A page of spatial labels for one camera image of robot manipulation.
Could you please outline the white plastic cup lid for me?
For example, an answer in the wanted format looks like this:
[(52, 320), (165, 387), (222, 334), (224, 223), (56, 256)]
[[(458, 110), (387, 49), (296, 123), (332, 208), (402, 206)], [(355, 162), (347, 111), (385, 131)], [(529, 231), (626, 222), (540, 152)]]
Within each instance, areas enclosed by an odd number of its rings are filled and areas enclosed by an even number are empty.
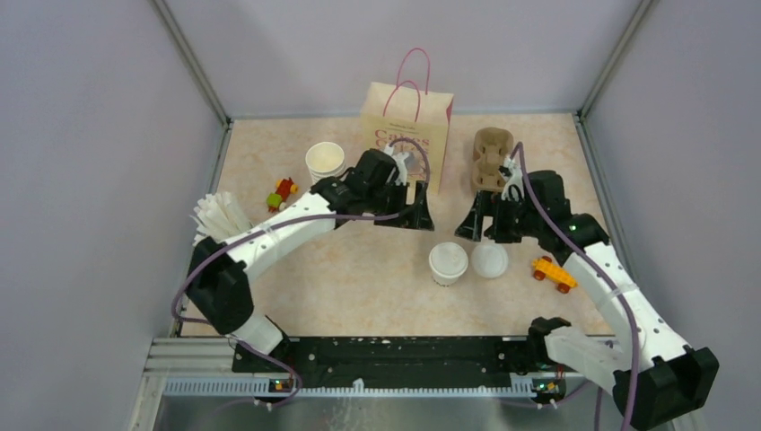
[(441, 242), (429, 253), (429, 266), (431, 263), (443, 266), (464, 265), (468, 264), (468, 254), (455, 242)]

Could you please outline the white paper coffee cup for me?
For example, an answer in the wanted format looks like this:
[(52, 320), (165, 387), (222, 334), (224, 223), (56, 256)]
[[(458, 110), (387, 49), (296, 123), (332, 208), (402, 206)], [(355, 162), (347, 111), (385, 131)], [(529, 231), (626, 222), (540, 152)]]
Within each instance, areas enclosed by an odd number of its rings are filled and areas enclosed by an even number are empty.
[(432, 280), (439, 286), (451, 286), (455, 284), (465, 274), (468, 264), (456, 266), (443, 266), (430, 264), (432, 271)]

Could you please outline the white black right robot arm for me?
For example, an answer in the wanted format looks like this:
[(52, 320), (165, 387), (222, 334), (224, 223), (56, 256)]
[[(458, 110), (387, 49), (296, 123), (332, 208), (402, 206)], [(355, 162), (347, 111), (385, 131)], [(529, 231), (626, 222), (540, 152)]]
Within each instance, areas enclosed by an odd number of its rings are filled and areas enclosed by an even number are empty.
[(473, 242), (536, 239), (618, 339), (618, 349), (605, 347), (562, 318), (536, 318), (526, 346), (533, 367), (569, 366), (610, 394), (625, 425), (636, 430), (704, 406), (719, 371), (717, 357), (707, 347), (691, 347), (654, 310), (597, 219), (573, 213), (558, 173), (531, 172), (505, 193), (478, 191), (455, 234)]

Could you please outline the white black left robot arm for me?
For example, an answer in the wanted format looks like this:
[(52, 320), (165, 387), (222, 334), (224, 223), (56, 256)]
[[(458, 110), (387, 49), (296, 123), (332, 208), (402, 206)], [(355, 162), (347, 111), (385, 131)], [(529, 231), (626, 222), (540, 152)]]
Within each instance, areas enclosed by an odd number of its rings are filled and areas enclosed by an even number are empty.
[(282, 368), (286, 336), (255, 307), (251, 283), (290, 252), (349, 221), (431, 231), (427, 180), (415, 183), (415, 199), (407, 202), (407, 166), (413, 158), (390, 146), (367, 150), (341, 177), (319, 180), (265, 222), (226, 240), (202, 240), (182, 294), (217, 333), (253, 348), (262, 368)]

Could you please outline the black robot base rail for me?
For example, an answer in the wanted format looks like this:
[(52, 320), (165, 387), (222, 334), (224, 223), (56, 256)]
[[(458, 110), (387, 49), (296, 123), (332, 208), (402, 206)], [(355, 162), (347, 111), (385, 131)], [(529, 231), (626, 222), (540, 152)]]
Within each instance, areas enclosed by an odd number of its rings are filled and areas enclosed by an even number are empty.
[(368, 389), (508, 388), (522, 376), (540, 386), (560, 383), (566, 365), (542, 363), (524, 337), (300, 337), (285, 339), (265, 357), (234, 350), (238, 374), (294, 370), (306, 389), (346, 388), (362, 380)]

